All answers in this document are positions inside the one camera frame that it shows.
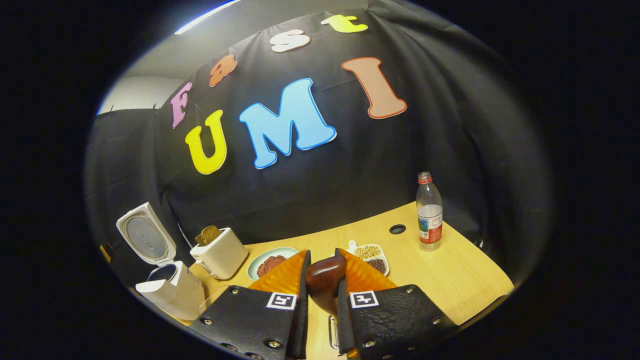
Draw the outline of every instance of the white wall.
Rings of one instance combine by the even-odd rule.
[[[184,80],[164,76],[121,78],[104,98],[98,114],[114,110],[159,108]]]

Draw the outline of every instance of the colorful foam letter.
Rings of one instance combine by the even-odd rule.
[[[296,29],[277,34],[269,40],[269,43],[273,45],[271,50],[276,53],[282,53],[287,50],[295,49],[296,47],[307,45],[311,41],[311,38],[306,35],[302,35],[304,33],[304,31]]]
[[[222,78],[229,75],[238,65],[238,62],[234,60],[233,55],[227,55],[224,58],[220,59],[217,64],[213,65],[209,75],[211,75],[211,79],[209,79],[209,86],[214,87]]]
[[[350,20],[358,20],[355,16],[342,16],[342,15],[334,15],[330,18],[322,20],[320,24],[322,25],[331,25],[331,27],[338,32],[341,33],[357,33],[358,31],[365,31],[369,27],[365,24],[354,25]]]
[[[253,104],[240,113],[239,120],[246,124],[253,142],[256,168],[266,168],[278,159],[278,155],[269,150],[267,140],[282,154],[290,155],[292,126],[298,132],[296,147],[300,150],[312,149],[336,137],[336,130],[324,122],[311,95],[312,83],[311,79],[304,78],[285,86],[279,115],[262,104]]]
[[[406,110],[406,102],[399,99],[380,70],[382,61],[376,58],[355,58],[342,63],[342,68],[353,72],[369,98],[369,116],[384,119]]]
[[[175,94],[173,99],[171,99],[174,129],[178,124],[180,124],[180,121],[184,120],[184,113],[182,112],[182,109],[187,107],[187,91],[189,90],[191,90],[191,83],[184,85],[184,87]]]
[[[202,126],[194,127],[184,139],[184,142],[189,145],[191,159],[196,170],[204,175],[209,175],[219,169],[227,158],[227,143],[225,134],[222,132],[220,118],[222,118],[222,110],[215,111],[204,121],[204,124],[211,129],[213,145],[216,147],[216,152],[210,158],[206,157],[202,150],[202,142],[200,141]]]

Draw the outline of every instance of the ceiling light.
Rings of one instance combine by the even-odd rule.
[[[199,18],[195,19],[194,21],[191,21],[189,24],[186,24],[185,26],[181,27],[178,31],[175,32],[175,34],[176,35],[182,34],[183,32],[191,29],[193,26],[198,24],[200,21],[203,21],[204,19],[210,17],[211,15],[217,13],[218,11],[220,11],[220,10],[222,10],[222,9],[232,5],[232,4],[237,3],[238,1],[240,1],[240,0],[233,0],[233,1],[229,1],[226,4],[220,5],[219,7],[209,11],[208,13],[206,13],[206,14],[204,14],[202,16],[200,16]]]

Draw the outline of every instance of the blue letter m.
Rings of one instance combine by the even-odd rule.
[[[296,80],[285,86],[280,100],[280,114],[275,115],[262,104],[253,104],[240,113],[240,121],[249,129],[249,135],[255,150],[256,168],[266,168],[278,159],[275,151],[269,150],[269,140],[282,154],[291,153],[291,131],[296,127],[298,140],[296,147],[309,150],[330,142],[337,135],[335,129],[328,126],[320,115],[314,98],[311,96],[309,78]]]

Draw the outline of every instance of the black fabric curtain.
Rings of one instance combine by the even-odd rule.
[[[355,24],[369,28],[339,33],[320,24],[335,14],[356,16]],[[292,29],[311,42],[273,52],[269,39]],[[228,54],[237,67],[210,87],[209,71]],[[367,114],[366,93],[340,65],[369,56],[381,60],[389,85],[408,104],[405,112],[386,119]],[[239,114],[256,102],[277,114],[282,90],[301,78],[312,79],[313,98],[337,137],[301,151],[293,131],[291,154],[270,144],[278,161],[258,170]],[[157,113],[122,110],[96,120],[87,158],[89,218],[96,240],[115,244],[117,255],[132,250],[125,249],[115,221],[145,201],[162,214],[179,246],[177,259],[190,264],[178,223],[191,241],[207,225],[231,227],[243,243],[299,236],[414,201],[417,174],[427,170],[443,196],[444,220],[469,240],[483,241],[515,284],[535,263],[551,216],[540,134],[511,69],[455,24],[399,1],[315,13],[246,38],[187,82],[193,87],[186,116],[175,129],[170,100],[182,86]],[[202,126],[203,150],[212,156],[204,121],[216,110],[223,110],[227,158],[203,175],[185,137]],[[121,279],[140,282],[151,270],[140,259],[117,270],[117,257],[113,267]]]

